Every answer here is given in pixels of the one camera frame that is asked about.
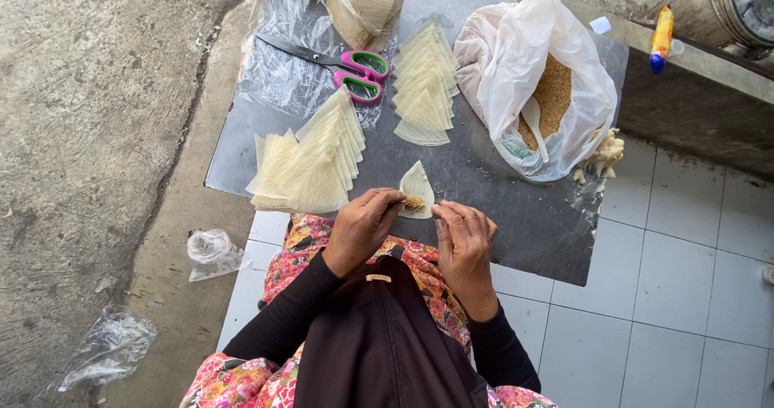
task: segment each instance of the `scissors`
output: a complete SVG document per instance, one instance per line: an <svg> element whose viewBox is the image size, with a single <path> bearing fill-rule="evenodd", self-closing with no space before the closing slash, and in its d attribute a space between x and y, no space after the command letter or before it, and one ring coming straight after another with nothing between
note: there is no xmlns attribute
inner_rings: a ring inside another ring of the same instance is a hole
<svg viewBox="0 0 774 408"><path fill-rule="evenodd" d="M384 81L389 77L390 67L387 59L375 52L353 50L336 58L297 46L281 37L264 35L263 33L256 33L256 36L270 46L330 69L334 74L336 87L346 84L352 99L357 102L372 104L382 97L382 86L376 82ZM341 69L354 69L364 76L341 71Z"/></svg>

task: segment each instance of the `plastic spoon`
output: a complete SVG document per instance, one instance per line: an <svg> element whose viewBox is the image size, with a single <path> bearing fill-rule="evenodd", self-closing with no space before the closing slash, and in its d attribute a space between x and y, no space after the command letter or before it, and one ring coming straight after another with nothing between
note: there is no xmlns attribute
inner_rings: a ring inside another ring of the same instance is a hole
<svg viewBox="0 0 774 408"><path fill-rule="evenodd" d="M537 139L537 149L540 151L540 156L543 157L543 163L547 163L548 150L546 149L546 142L543 141L543 136L540 135L540 104L537 104L537 100L533 96L530 96L526 104L524 104L522 116Z"/></svg>

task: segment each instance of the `white tile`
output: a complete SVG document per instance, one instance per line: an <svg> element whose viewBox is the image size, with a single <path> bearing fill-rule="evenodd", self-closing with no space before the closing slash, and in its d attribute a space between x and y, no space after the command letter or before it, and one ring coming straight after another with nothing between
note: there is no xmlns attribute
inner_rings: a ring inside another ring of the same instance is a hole
<svg viewBox="0 0 774 408"><path fill-rule="evenodd" d="M703 350L701 335L634 323L621 408L654 406L654 391L664 406L693 406Z"/></svg>
<svg viewBox="0 0 774 408"><path fill-rule="evenodd" d="M290 215L280 211L257 211L250 228L250 240L282 246Z"/></svg>
<svg viewBox="0 0 774 408"><path fill-rule="evenodd" d="M556 281L551 304L630 321L645 230L600 219L585 287Z"/></svg>
<svg viewBox="0 0 774 408"><path fill-rule="evenodd" d="M707 337L696 406L760 406L768 350Z"/></svg>
<svg viewBox="0 0 774 408"><path fill-rule="evenodd" d="M724 166L659 148L647 229L715 247Z"/></svg>
<svg viewBox="0 0 774 408"><path fill-rule="evenodd" d="M237 274L226 319L223 321L221 338L218 340L218 352L222 352L239 330L258 314L258 301L263 296L265 278L266 271L250 268L242 269Z"/></svg>
<svg viewBox="0 0 774 408"><path fill-rule="evenodd" d="M515 296L497 296L506 312L508 323L537 370L540 367L540 353L543 351L543 339L546 336L549 305Z"/></svg>
<svg viewBox="0 0 774 408"><path fill-rule="evenodd" d="M499 264L489 264L491 283L499 294L518 296L540 302L551 301L553 280L534 273L511 269Z"/></svg>
<svg viewBox="0 0 774 408"><path fill-rule="evenodd" d="M644 228L648 220L655 147L621 135L624 158L614 166L615 178L605 183L599 217Z"/></svg>
<svg viewBox="0 0 774 408"><path fill-rule="evenodd" d="M774 408L774 350L769 350L769 365L763 381L763 408Z"/></svg>
<svg viewBox="0 0 774 408"><path fill-rule="evenodd" d="M712 282L709 337L768 348L774 316L774 285L763 280L769 264L718 251Z"/></svg>
<svg viewBox="0 0 774 408"><path fill-rule="evenodd" d="M247 240L245 256L252 260L248 267L251 269L268 270L268 264L282 250L282 246L271 245L262 241Z"/></svg>
<svg viewBox="0 0 774 408"><path fill-rule="evenodd" d="M728 171L718 248L774 263L774 185Z"/></svg>
<svg viewBox="0 0 774 408"><path fill-rule="evenodd" d="M645 232L634 320L704 335L715 250Z"/></svg>
<svg viewBox="0 0 774 408"><path fill-rule="evenodd" d="M618 406L632 322L552 305L542 393L563 408Z"/></svg>

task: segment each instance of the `black long-sleeve shirt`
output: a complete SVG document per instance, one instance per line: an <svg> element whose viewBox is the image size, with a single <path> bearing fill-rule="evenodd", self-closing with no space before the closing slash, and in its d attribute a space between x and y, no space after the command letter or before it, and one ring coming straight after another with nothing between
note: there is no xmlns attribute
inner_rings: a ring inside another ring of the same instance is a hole
<svg viewBox="0 0 774 408"><path fill-rule="evenodd" d="M228 356L285 363L306 338L322 304L344 284L318 252L310 264L223 350ZM540 381L502 306L487 322L469 321L478 373L491 386L517 385L540 392Z"/></svg>

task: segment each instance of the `clear plastic bag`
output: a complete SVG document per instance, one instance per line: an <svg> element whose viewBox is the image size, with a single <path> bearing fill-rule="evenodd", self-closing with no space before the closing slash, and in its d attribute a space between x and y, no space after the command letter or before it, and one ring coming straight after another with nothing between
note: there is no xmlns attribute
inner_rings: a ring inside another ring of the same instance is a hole
<svg viewBox="0 0 774 408"><path fill-rule="evenodd" d="M121 305L108 305L92 325L65 370L58 391L90 379L102 385L131 375L145 357L158 331L150 319Z"/></svg>
<svg viewBox="0 0 774 408"><path fill-rule="evenodd" d="M559 130L545 139L549 161L543 163L519 135L518 119L543 75L549 52L572 69L572 90ZM586 27L560 0L478 9L462 27L454 55L463 66L458 71L460 90L489 129L500 155L528 179L566 176L594 152L613 122L618 102L613 80Z"/></svg>
<svg viewBox="0 0 774 408"><path fill-rule="evenodd" d="M340 56L348 49L368 49L390 60L397 48L397 32L392 26L398 20L402 1L394 0L389 19L379 27L385 11L373 17L359 16L362 8L355 0L256 0L251 27L254 32L282 37L328 56ZM352 26L359 27L353 31ZM291 56L253 34L246 38L242 49L236 94L245 100L307 119L336 91L328 68ZM369 105L356 104L363 127L375 125L383 99Z"/></svg>
<svg viewBox="0 0 774 408"><path fill-rule="evenodd" d="M250 265L245 251L231 243L223 230L195 231L188 238L188 256L193 260L189 282L214 278Z"/></svg>

